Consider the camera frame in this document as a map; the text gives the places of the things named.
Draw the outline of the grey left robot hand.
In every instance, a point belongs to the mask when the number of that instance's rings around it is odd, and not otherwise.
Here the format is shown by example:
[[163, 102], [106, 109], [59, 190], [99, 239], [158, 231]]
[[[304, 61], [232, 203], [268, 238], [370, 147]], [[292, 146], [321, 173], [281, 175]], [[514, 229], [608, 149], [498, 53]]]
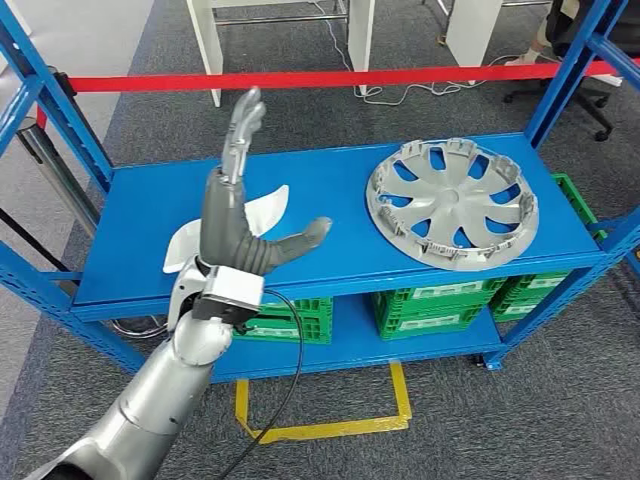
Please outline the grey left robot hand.
[[235, 103], [221, 165], [208, 177], [198, 254], [204, 264], [264, 276], [319, 246], [332, 226], [330, 218], [318, 217], [303, 231], [278, 241], [260, 239], [250, 230], [243, 174], [252, 136], [266, 113], [260, 96], [258, 87], [253, 87]]

